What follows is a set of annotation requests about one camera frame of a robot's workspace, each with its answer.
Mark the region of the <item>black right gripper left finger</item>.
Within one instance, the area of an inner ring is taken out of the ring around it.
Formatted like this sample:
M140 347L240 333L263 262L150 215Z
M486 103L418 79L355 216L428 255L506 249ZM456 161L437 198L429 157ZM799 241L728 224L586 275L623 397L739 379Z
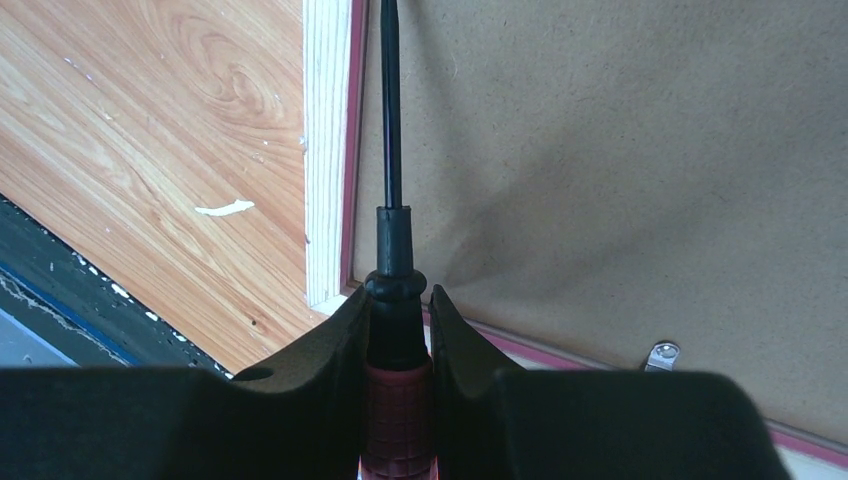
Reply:
M232 379L190 367L1 373L5 479L353 479L370 301Z

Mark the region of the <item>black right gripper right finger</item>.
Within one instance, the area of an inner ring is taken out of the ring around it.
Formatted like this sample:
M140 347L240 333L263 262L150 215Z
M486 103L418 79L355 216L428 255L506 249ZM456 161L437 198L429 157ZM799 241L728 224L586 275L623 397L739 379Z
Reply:
M758 410L704 372L528 370L435 286L436 455L444 479L785 479Z

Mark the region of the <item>pink handled screwdriver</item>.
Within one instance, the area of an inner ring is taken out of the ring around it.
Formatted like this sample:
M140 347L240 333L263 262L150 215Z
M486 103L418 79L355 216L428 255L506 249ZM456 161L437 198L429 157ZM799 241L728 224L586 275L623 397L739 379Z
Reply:
M424 336L412 215L403 203L398 6L380 5L384 204L376 210L364 401L365 479L434 479L433 364Z

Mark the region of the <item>pink picture frame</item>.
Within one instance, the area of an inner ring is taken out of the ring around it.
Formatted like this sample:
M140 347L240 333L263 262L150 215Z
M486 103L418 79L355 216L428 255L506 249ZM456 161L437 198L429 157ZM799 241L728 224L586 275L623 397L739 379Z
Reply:
M303 1L305 296L327 316L357 288L352 268L369 7L370 1ZM611 368L467 321L522 367ZM770 428L793 479L847 479L847 447L779 423Z

